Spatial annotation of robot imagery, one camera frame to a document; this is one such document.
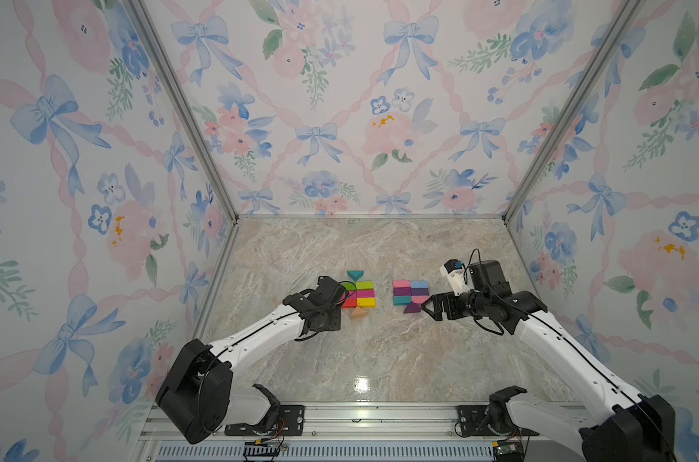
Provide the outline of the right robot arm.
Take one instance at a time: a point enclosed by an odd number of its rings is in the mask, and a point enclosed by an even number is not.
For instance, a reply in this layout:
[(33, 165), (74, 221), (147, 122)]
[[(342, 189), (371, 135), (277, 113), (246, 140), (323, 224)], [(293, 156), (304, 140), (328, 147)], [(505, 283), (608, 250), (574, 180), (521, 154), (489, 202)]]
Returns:
[(482, 427), (505, 436), (532, 430), (587, 461), (675, 460), (672, 405), (605, 367), (536, 295), (512, 292), (499, 262), (449, 260), (440, 273), (451, 288), (431, 296), (422, 311), (434, 321), (491, 321), (493, 334), (511, 335), (532, 348), (584, 407), (576, 412), (509, 386), (490, 395)]

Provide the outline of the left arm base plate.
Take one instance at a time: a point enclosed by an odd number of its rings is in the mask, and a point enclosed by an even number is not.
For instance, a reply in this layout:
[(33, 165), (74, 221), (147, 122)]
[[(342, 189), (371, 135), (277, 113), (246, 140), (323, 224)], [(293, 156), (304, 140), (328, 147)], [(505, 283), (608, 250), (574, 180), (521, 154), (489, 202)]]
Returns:
[(305, 423), (305, 406), (299, 404), (281, 405), (277, 410), (276, 416), (270, 418), (270, 422), (272, 422), (272, 425), (268, 429), (255, 427), (255, 425), (245, 425), (244, 423), (240, 425), (226, 425), (223, 433), (225, 436), (254, 437), (257, 439), (301, 436)]

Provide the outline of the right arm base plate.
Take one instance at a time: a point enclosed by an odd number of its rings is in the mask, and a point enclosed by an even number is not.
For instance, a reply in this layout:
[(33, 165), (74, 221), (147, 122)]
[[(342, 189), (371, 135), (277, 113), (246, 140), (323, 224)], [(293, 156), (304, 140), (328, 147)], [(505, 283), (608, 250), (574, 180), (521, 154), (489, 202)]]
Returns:
[(497, 405), (459, 405), (456, 413), (455, 432), (462, 438), (538, 436), (533, 430), (514, 425), (508, 412)]

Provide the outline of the teal rectangular block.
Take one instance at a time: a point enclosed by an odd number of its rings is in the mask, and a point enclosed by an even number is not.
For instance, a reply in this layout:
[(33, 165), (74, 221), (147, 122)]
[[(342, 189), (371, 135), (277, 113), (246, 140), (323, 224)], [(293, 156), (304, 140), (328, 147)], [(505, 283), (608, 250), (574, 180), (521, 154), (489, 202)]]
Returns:
[(395, 306), (407, 306), (413, 302), (413, 296), (393, 296)]

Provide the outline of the yellow block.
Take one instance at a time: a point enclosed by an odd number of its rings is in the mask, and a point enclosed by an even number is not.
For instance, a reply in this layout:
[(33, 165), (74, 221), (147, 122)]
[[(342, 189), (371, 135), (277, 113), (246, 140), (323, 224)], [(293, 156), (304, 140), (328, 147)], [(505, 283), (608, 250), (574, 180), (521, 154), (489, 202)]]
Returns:
[(376, 298), (357, 298), (358, 308), (374, 308), (376, 307)]

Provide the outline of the teal triangle block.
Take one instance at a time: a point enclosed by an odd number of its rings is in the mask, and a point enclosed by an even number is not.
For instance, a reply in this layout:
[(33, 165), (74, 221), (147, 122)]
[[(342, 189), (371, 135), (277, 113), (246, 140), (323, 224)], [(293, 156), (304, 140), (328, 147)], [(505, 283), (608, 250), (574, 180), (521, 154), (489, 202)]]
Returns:
[(364, 271), (347, 271), (347, 276), (352, 281), (357, 282), (364, 276)]

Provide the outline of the tan wooden block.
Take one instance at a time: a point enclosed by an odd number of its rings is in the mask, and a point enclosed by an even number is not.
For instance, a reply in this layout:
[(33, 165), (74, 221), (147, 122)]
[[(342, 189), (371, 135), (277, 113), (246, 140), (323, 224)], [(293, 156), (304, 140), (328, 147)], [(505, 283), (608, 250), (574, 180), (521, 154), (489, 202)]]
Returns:
[(359, 320), (359, 319), (363, 319), (364, 317), (367, 317), (368, 315), (369, 315), (369, 311), (367, 309), (357, 307), (357, 308), (352, 310), (349, 317), (352, 320)]

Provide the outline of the light blue block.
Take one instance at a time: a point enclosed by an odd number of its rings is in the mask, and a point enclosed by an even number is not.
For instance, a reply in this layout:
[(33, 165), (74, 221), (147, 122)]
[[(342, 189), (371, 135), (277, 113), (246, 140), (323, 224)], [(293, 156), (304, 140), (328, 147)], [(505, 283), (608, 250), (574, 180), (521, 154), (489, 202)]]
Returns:
[(412, 280), (411, 281), (411, 288), (412, 289), (428, 289), (429, 284), (427, 281), (420, 281), (420, 280)]

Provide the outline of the lime green block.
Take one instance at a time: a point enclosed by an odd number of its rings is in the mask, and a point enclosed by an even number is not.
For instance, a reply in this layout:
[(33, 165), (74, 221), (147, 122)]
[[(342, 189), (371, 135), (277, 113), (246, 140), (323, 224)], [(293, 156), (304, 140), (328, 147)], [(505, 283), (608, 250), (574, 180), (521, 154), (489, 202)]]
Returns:
[(374, 290), (374, 283), (372, 281), (357, 281), (355, 287), (358, 291)]

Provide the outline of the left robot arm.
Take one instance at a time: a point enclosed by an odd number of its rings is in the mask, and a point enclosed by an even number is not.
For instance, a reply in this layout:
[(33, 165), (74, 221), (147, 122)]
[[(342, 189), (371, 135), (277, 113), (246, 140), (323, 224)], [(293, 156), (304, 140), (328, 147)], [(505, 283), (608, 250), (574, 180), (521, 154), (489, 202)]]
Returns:
[(210, 344), (189, 341), (156, 394), (158, 408), (192, 445), (230, 425), (258, 434), (278, 429), (278, 398), (260, 384), (238, 389), (235, 380), (289, 342), (340, 330), (350, 294), (345, 281), (321, 276), (315, 288), (286, 296), (266, 317), (236, 334)]

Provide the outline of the purple triangle block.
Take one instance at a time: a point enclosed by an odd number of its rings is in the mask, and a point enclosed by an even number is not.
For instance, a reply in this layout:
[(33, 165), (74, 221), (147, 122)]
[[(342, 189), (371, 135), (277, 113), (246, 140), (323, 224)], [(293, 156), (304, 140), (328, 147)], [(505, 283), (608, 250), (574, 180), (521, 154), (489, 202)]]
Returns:
[(418, 303), (409, 303), (405, 308), (403, 313), (405, 314), (416, 314), (416, 313), (421, 313), (422, 312), (422, 306)]

